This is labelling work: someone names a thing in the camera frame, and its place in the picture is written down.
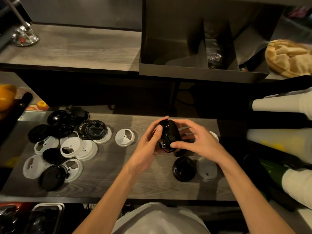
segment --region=metal pole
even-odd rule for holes
[[[12,9],[14,14],[18,17],[18,19],[20,20],[21,24],[28,30],[30,27],[28,26],[28,24],[26,23],[24,18],[21,16],[21,14],[17,11],[17,9],[15,8],[14,4],[10,0],[4,0],[4,2],[7,3],[7,5]]]

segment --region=person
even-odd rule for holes
[[[157,142],[162,134],[159,122],[163,119],[168,119],[168,116],[149,126],[111,187],[74,234],[210,233],[203,221],[191,211],[169,208],[160,203],[145,204],[117,220],[135,182],[162,151]],[[178,141],[172,143],[171,147],[191,150],[219,164],[240,205],[250,233],[294,233],[211,133],[189,119],[173,121],[178,128],[188,127],[180,131],[184,135],[182,139],[193,138],[195,142]]]

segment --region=person's left hand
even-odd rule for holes
[[[140,139],[137,148],[127,161],[131,170],[141,174],[152,164],[155,156],[159,154],[162,149],[158,146],[158,140],[162,134],[162,126],[158,125],[161,120],[168,119],[169,116],[163,117],[154,121],[146,130]]]

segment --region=hand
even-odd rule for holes
[[[195,139],[194,143],[177,141],[171,143],[172,148],[187,149],[216,163],[223,162],[231,155],[224,147],[205,129],[189,119],[173,119],[177,127],[189,127],[180,131],[182,139]]]
[[[144,172],[151,166],[155,156],[162,152],[162,149],[158,146],[158,140],[162,134],[162,126],[158,124],[161,120],[168,118],[169,116],[166,116],[154,121],[140,139],[137,148],[127,162],[135,172],[139,174]]]

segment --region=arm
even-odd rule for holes
[[[161,150],[156,146],[162,134],[162,126],[157,126],[161,118],[153,122],[138,143],[135,152],[124,165],[115,181],[73,234],[110,234],[121,212],[128,194],[143,171],[152,164]]]
[[[194,138],[196,141],[194,143],[178,141],[172,143],[171,147],[191,150],[219,164],[252,234],[294,233],[261,195],[236,160],[217,142],[211,133],[188,119],[175,119],[174,121],[179,128],[190,127],[180,131],[183,139]]]

